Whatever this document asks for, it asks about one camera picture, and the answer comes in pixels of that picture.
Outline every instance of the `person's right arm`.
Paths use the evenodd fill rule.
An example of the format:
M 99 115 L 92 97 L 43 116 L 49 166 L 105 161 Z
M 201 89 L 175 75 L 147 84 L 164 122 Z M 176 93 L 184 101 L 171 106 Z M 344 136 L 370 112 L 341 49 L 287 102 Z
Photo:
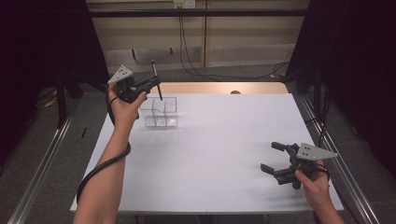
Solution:
M 322 224 L 344 224 L 344 220 L 332 204 L 329 192 L 329 180 L 325 173 L 316 171 L 309 179 L 302 171 L 295 172 L 296 177 L 304 186 L 304 194 L 308 204 L 314 209 Z

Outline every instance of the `transparent container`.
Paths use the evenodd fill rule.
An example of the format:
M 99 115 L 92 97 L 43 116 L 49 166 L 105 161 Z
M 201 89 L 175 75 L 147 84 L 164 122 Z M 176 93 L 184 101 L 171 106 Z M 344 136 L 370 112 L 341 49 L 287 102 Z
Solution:
M 177 127 L 177 98 L 148 97 L 139 107 L 140 115 L 146 121 L 146 127 Z

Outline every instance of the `human hand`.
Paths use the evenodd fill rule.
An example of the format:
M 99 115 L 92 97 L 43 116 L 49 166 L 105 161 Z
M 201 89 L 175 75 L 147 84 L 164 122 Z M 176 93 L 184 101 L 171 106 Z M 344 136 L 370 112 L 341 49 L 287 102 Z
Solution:
M 319 160 L 317 164 L 323 165 L 323 161 Z M 306 201 L 314 210 L 333 207 L 329 193 L 329 179 L 325 173 L 316 171 L 311 179 L 301 170 L 297 170 L 295 175 L 302 182 Z
M 137 118 L 137 110 L 146 100 L 147 94 L 143 91 L 134 102 L 128 104 L 117 98 L 116 89 L 116 84 L 108 86 L 108 99 L 112 100 L 116 98 L 110 105 L 113 111 L 115 129 L 131 131 L 134 121 Z

